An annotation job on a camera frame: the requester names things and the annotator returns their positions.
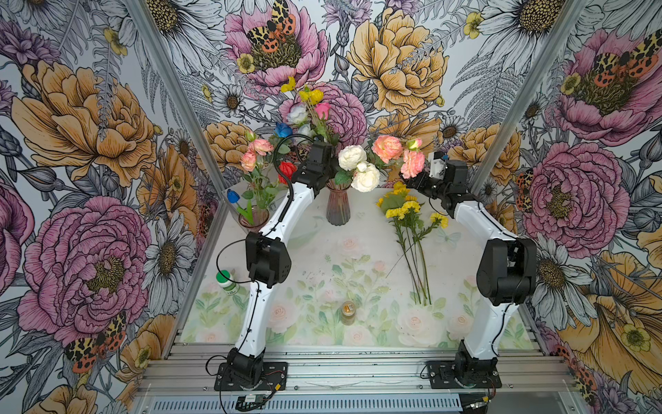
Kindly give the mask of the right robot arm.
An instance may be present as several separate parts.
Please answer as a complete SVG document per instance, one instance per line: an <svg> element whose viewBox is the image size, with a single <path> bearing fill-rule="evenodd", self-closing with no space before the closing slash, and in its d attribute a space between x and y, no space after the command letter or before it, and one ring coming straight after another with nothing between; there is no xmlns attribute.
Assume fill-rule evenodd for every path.
<svg viewBox="0 0 662 414"><path fill-rule="evenodd" d="M460 160L434 157L430 170L406 186L441 202L452 219L470 230L483 246L476 284L483 301L472 329L451 361L426 363L434 389L491 389L502 386L497 365L505 328L535 290L537 245L505 229L467 186L468 167Z"/></svg>

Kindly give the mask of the large sunflower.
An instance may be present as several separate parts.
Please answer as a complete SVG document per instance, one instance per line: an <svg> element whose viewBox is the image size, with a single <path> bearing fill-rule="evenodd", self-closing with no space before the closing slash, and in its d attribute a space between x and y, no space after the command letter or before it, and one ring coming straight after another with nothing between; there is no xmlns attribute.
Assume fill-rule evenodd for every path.
<svg viewBox="0 0 662 414"><path fill-rule="evenodd" d="M418 199L416 196L410 195L410 188L405 186L405 183L397 182L389 193L379 198L377 207L383 211L399 209L410 201L417 202Z"/></svg>

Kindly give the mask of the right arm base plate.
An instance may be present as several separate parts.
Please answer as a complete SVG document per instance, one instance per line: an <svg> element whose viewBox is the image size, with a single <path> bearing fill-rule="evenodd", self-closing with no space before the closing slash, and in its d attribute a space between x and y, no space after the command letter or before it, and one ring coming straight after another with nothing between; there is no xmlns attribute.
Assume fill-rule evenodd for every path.
<svg viewBox="0 0 662 414"><path fill-rule="evenodd" d="M498 389L503 383L497 363L497 359L462 363L430 361L426 369L433 389Z"/></svg>

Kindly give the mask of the yellow carnation stem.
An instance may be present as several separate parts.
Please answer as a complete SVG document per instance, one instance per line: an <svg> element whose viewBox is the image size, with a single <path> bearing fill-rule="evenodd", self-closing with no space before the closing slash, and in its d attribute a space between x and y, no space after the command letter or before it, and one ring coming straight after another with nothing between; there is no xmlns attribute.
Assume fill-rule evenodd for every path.
<svg viewBox="0 0 662 414"><path fill-rule="evenodd" d="M398 244L400 245L403 252L403 258L405 258L407 263L410 263L409 251L412 245L411 226L415 222L413 213L404 207L400 207L396 209L389 209L385 216L391 220L391 223L394 226Z"/></svg>
<svg viewBox="0 0 662 414"><path fill-rule="evenodd" d="M434 212L429 219L428 224L424 224L422 219L417 219L414 226L413 243L418 244L425 239L433 230L446 229L448 227L449 217L438 212Z"/></svg>
<svg viewBox="0 0 662 414"><path fill-rule="evenodd" d="M413 216L414 216L415 221L416 221L417 219L421 219L421 218L420 218L420 209L421 209L421 205L420 205L418 202L410 201L410 202L405 203L402 207L404 207L405 209L407 209L407 210L409 210L409 211L411 211L411 212L413 213ZM413 235L414 235L414 226L415 226L415 222L414 222L414 224L411 226L411 229L412 229L412 240L413 240Z"/></svg>

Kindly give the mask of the yellow ranunculus flower stem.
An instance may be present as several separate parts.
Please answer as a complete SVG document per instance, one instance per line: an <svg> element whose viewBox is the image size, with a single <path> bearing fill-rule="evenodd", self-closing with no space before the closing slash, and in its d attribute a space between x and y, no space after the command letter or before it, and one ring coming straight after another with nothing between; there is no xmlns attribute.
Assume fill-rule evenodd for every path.
<svg viewBox="0 0 662 414"><path fill-rule="evenodd" d="M420 281L420 288L422 288L422 295L423 295L423 300L422 303L424 305L432 305L432 298L430 296L430 287L429 287L429 277L428 277L428 271L427 271L427 264L425 260L425 255L423 252L422 248L422 243L419 241L417 242L417 257L418 257L418 275L421 279Z"/></svg>

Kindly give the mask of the small yellow wildflower sprig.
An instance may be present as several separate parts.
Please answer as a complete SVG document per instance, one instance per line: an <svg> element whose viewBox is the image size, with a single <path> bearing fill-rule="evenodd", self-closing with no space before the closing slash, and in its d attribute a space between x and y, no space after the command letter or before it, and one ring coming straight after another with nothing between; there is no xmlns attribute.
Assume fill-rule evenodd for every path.
<svg viewBox="0 0 662 414"><path fill-rule="evenodd" d="M290 76L280 92L289 99L280 105L283 122L300 135L334 146L340 144L339 135L330 125L331 106L324 101L324 92L310 86L297 87L296 79Z"/></svg>

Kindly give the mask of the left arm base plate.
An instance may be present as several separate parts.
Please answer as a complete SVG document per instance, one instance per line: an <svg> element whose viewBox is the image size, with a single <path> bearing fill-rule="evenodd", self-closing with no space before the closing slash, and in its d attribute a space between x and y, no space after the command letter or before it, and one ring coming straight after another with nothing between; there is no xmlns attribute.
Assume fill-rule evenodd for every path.
<svg viewBox="0 0 662 414"><path fill-rule="evenodd" d="M264 362L260 369L250 371L228 367L224 362L215 374L215 392L270 392L277 385L286 388L289 364L287 362Z"/></svg>

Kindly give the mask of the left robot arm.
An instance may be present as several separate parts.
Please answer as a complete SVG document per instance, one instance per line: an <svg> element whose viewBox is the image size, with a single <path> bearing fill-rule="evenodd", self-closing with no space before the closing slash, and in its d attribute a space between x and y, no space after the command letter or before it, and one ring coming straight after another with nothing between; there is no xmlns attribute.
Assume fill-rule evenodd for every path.
<svg viewBox="0 0 662 414"><path fill-rule="evenodd" d="M222 382L241 389L255 389L264 374L267 324L273 295L292 268L288 241L298 220L313 203L334 172L334 149L323 141L311 143L303 164L291 179L288 193L270 220L244 239L248 270L248 309L241 334L229 350Z"/></svg>

